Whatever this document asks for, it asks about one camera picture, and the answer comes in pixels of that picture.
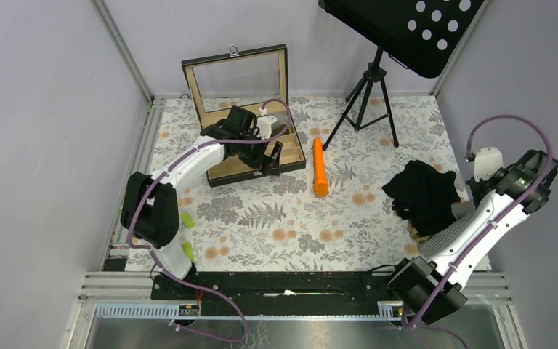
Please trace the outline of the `grey striped underwear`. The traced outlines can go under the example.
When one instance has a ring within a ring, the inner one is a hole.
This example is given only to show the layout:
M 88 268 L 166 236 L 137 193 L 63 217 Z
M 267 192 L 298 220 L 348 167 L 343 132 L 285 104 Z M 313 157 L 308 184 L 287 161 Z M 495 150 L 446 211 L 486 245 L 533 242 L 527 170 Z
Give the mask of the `grey striped underwear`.
M 451 204 L 451 214 L 456 219 L 447 228 L 434 234 L 429 240 L 419 244 L 420 255 L 433 258 L 437 255 L 450 254 L 452 245 L 461 238 L 463 230 L 471 222 L 476 207 L 472 201 Z

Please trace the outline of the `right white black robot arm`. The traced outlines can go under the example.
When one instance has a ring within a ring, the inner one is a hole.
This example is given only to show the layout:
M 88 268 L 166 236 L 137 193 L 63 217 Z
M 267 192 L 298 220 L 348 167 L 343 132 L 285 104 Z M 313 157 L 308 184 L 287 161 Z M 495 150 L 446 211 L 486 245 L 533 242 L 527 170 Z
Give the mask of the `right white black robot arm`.
M 462 290 L 476 264 L 548 202 L 558 173 L 558 160 L 537 150 L 504 165 L 499 149 L 482 148 L 472 161 L 473 200 L 452 208 L 456 221 L 425 241 L 420 256 L 401 260 L 387 281 L 389 293 L 415 312 L 413 324 L 433 324 L 466 303 Z

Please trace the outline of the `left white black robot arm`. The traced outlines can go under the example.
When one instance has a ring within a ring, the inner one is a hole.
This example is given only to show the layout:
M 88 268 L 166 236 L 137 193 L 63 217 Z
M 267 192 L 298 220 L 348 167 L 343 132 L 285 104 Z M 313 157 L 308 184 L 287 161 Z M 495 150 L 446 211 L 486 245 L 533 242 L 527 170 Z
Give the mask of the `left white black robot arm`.
M 258 175 L 278 175 L 283 145 L 278 138 L 288 130 L 276 116 L 261 116 L 231 107 L 226 118 L 201 130 L 182 154 L 151 174 L 131 174 L 122 204 L 120 222 L 127 229 L 127 243 L 146 249 L 157 266 L 172 274 L 169 290 L 180 299 L 192 296 L 193 261 L 177 238 L 180 226 L 178 195 L 212 167 L 236 157 Z

